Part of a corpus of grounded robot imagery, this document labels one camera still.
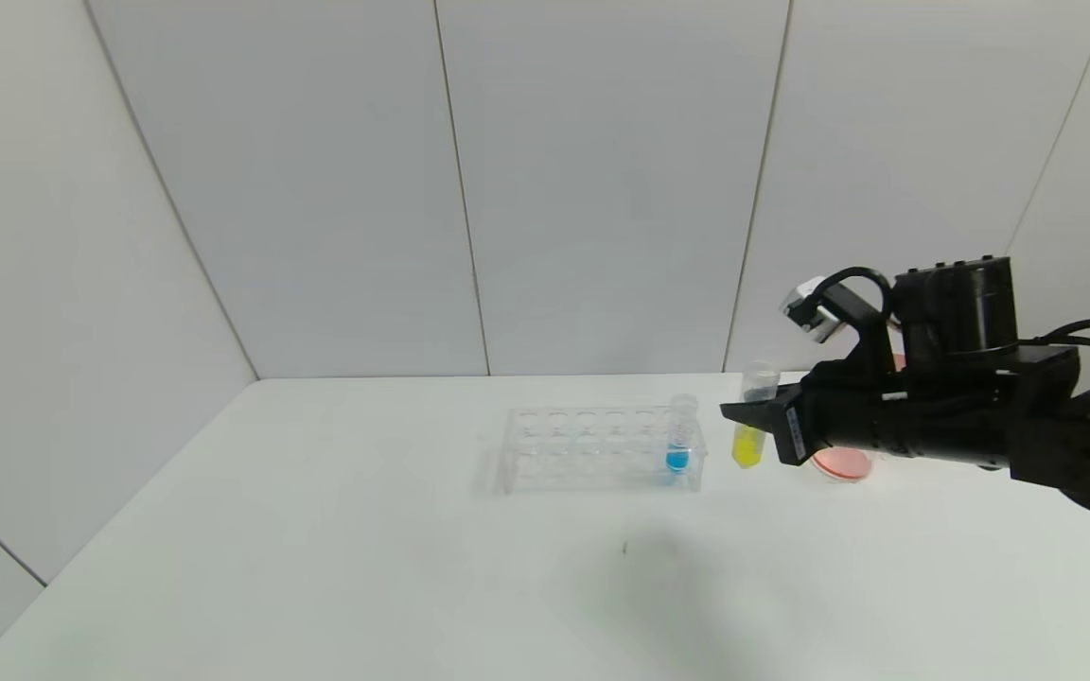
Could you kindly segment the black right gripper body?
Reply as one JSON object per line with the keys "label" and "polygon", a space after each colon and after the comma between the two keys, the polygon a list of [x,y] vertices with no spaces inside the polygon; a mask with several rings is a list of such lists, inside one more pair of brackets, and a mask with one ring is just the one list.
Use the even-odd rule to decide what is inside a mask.
{"label": "black right gripper body", "polygon": [[804,465],[832,447],[877,451],[882,388],[844,360],[819,362],[799,382],[782,385],[770,415],[780,461]]}

